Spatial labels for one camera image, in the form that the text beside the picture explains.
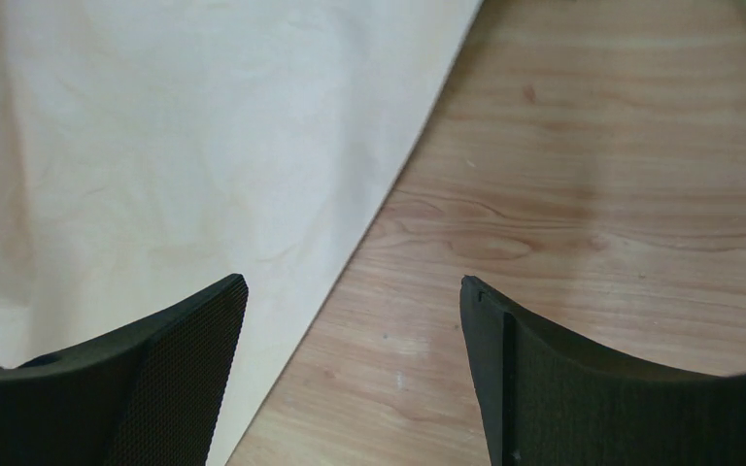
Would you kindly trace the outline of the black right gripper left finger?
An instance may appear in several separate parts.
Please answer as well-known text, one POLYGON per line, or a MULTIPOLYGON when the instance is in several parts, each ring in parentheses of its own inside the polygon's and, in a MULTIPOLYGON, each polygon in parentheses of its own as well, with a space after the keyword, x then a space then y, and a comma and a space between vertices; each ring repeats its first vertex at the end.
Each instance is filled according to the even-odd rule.
POLYGON ((229 275, 153 315, 0 367, 0 465, 202 465, 249 289, 229 275))

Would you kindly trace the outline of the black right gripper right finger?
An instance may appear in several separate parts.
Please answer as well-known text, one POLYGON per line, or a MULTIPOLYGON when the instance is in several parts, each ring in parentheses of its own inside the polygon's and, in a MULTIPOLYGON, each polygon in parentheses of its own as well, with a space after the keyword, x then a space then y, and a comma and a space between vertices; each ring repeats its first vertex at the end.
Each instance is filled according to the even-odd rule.
POLYGON ((466 276, 461 329, 494 465, 746 465, 746 373, 640 359, 466 276))

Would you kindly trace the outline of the peach green wrapping paper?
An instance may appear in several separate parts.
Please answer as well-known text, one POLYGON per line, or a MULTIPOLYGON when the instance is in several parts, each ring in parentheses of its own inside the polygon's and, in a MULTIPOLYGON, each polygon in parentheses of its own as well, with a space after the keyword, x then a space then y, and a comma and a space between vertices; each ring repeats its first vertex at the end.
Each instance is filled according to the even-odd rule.
POLYGON ((240 273, 227 462, 421 135, 476 1, 0 1, 0 365, 240 273))

